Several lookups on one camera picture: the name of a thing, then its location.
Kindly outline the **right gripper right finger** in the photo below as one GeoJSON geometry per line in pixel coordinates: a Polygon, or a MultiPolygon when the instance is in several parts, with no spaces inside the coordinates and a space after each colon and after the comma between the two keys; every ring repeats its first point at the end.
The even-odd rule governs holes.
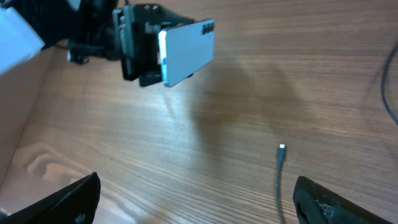
{"type": "Polygon", "coordinates": [[[392,224],[305,176],[296,181],[293,201],[300,224],[392,224]]]}

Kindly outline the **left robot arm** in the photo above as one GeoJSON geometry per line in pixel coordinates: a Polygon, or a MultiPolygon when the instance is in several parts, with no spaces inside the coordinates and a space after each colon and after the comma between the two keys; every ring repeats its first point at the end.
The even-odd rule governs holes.
{"type": "Polygon", "coordinates": [[[70,61],[79,65],[90,57],[119,61],[123,78],[142,87],[163,81],[159,32],[195,22],[159,4],[119,7],[118,0],[2,0],[1,9],[15,9],[45,49],[64,40],[70,61]]]}

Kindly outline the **Galaxy S25 smartphone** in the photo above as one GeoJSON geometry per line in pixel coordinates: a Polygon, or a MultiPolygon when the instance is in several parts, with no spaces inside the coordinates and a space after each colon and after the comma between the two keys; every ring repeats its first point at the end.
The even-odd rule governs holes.
{"type": "Polygon", "coordinates": [[[171,88],[213,60],[215,21],[164,28],[158,40],[162,81],[171,88]]]}

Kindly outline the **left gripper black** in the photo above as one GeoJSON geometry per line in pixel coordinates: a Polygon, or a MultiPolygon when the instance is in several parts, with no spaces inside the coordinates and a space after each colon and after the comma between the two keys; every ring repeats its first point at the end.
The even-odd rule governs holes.
{"type": "Polygon", "coordinates": [[[123,78],[138,80],[141,87],[162,81],[158,62],[159,32],[195,22],[158,4],[126,4],[112,11],[112,19],[123,78]]]}

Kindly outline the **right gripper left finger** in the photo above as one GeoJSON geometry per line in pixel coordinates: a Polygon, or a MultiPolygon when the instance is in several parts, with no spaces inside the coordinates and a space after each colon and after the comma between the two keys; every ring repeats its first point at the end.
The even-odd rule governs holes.
{"type": "Polygon", "coordinates": [[[92,224],[100,200],[96,172],[9,216],[1,224],[92,224]]]}

